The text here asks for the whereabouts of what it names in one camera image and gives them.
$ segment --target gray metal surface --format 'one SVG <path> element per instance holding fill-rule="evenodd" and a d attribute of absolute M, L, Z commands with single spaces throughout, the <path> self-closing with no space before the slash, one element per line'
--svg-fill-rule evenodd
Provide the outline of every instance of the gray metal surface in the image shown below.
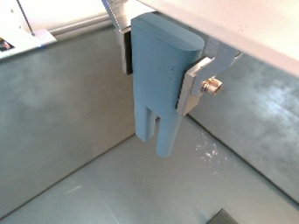
<path fill-rule="evenodd" d="M 135 132 L 114 29 L 0 64 L 0 217 Z"/>
<path fill-rule="evenodd" d="M 299 80 L 243 56 L 191 116 L 299 202 Z"/>
<path fill-rule="evenodd" d="M 298 207 L 189 117 L 174 153 L 137 136 L 2 224 L 206 224 L 225 208 L 242 224 L 296 224 Z"/>

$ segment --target slot in blue block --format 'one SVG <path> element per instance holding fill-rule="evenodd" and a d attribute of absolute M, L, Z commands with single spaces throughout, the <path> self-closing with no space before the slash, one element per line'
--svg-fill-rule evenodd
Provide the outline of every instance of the slot in blue block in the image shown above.
<path fill-rule="evenodd" d="M 182 115 L 177 103 L 183 75 L 201 58 L 202 38 L 154 13 L 131 23 L 135 133 L 147 141 L 155 134 L 155 118 L 161 117 L 157 153 L 171 154 Z"/>

